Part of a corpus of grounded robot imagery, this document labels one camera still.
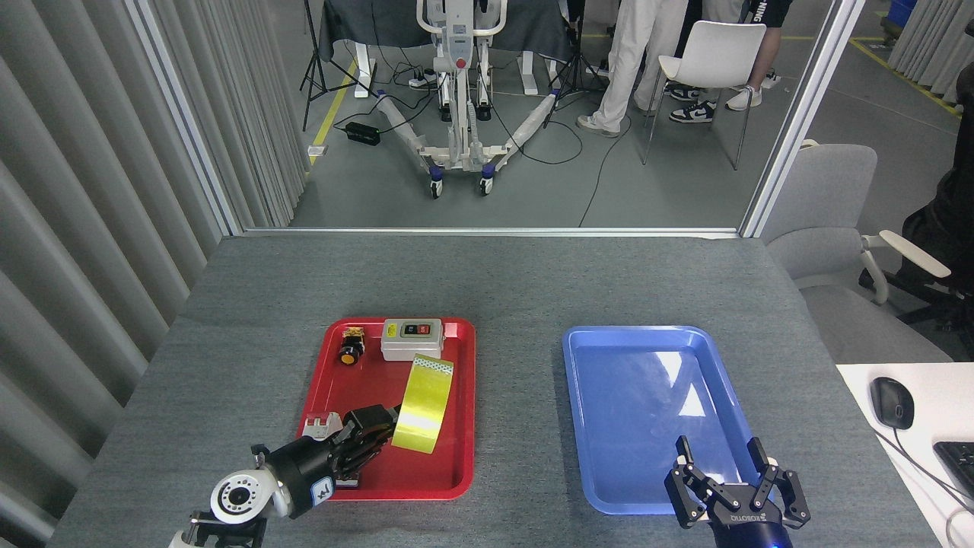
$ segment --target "red tray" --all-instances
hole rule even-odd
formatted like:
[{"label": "red tray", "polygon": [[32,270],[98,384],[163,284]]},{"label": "red tray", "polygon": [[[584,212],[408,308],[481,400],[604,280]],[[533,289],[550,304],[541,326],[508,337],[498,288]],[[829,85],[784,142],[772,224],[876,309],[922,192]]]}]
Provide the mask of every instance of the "red tray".
[{"label": "red tray", "polygon": [[[324,334],[315,376],[302,411],[308,419],[324,422],[330,411],[346,412],[382,404],[402,403],[412,362],[387,362],[381,337],[385,318],[346,318]],[[473,481],[473,409],[476,371],[473,325],[460,318],[443,322],[442,359],[453,362],[453,385],[446,402],[443,425],[431,454],[393,447],[386,443],[372,462],[362,468],[357,489],[337,489],[331,500],[450,500],[467,492]],[[365,328],[365,353],[354,366],[338,361],[342,332],[351,326]]]}]

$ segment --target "white chair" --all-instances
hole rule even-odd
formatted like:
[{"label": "white chair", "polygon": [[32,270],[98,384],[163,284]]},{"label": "white chair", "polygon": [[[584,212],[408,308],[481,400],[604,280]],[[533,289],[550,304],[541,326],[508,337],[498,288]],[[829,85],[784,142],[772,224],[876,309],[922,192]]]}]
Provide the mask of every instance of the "white chair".
[{"label": "white chair", "polygon": [[[747,82],[751,75],[751,67],[758,56],[758,48],[765,37],[763,24],[737,24],[699,20],[693,24],[687,47],[682,58],[659,56],[659,68],[666,78],[687,86],[697,88],[720,88],[721,95],[724,88],[740,86]],[[662,110],[662,95],[654,104],[658,104],[653,125],[650,127],[650,138],[646,143],[646,153],[643,155],[643,165],[646,165],[650,154],[650,144],[653,142],[653,132],[656,129],[656,118]],[[717,107],[720,109],[721,97],[717,95]],[[744,132],[747,131],[747,118],[751,113],[751,98],[748,96],[747,108],[744,109],[744,126],[740,131],[740,142],[737,144],[737,156],[731,162],[737,169],[740,162],[740,149],[744,144]]]},{"label": "white chair", "polygon": [[860,260],[880,272],[871,250],[890,247],[935,277],[951,271],[888,230],[863,236],[856,228],[876,169],[876,152],[857,144],[822,144],[799,151],[761,239],[802,297],[837,364],[949,362],[951,357],[879,308],[888,295],[881,274],[876,304],[834,281]]}]

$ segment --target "gray table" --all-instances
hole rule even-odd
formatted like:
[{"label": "gray table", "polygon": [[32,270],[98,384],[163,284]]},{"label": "gray table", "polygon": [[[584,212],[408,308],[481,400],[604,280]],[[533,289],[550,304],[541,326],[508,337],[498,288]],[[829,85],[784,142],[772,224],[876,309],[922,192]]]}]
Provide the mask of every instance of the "gray table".
[{"label": "gray table", "polygon": [[268,548],[713,546],[707,526],[605,516],[581,492],[561,335],[666,324],[713,336],[752,430],[802,474],[798,545],[936,544],[760,242],[346,234],[220,244],[50,546],[167,546],[250,444],[292,438],[324,331],[350,316],[476,326],[473,485],[326,503],[271,522]]}]

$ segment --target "white pants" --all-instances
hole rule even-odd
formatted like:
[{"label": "white pants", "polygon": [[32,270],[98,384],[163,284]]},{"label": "white pants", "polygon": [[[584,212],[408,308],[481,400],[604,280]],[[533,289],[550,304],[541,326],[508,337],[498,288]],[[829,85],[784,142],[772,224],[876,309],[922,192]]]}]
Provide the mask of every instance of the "white pants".
[{"label": "white pants", "polygon": [[737,22],[743,5],[743,0],[703,0],[703,18],[716,22]]},{"label": "white pants", "polygon": [[609,52],[609,88],[602,104],[592,114],[592,123],[604,130],[621,130],[622,118],[629,103],[629,93],[639,72],[639,61],[646,52],[646,70],[633,98],[644,110],[655,110],[652,104],[665,84],[658,79],[659,56],[672,56],[680,40],[687,0],[622,0],[616,20],[616,38]]}]

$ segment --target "blue tray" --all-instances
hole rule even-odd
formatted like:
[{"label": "blue tray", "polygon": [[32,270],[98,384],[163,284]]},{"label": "blue tray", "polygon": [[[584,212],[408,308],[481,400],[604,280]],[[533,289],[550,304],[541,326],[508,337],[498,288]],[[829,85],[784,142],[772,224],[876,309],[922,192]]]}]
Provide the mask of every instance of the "blue tray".
[{"label": "blue tray", "polygon": [[577,327],[565,370],[581,486],[605,514],[673,514],[663,479],[676,440],[720,483],[756,483],[751,429],[713,339],[692,327]]}]

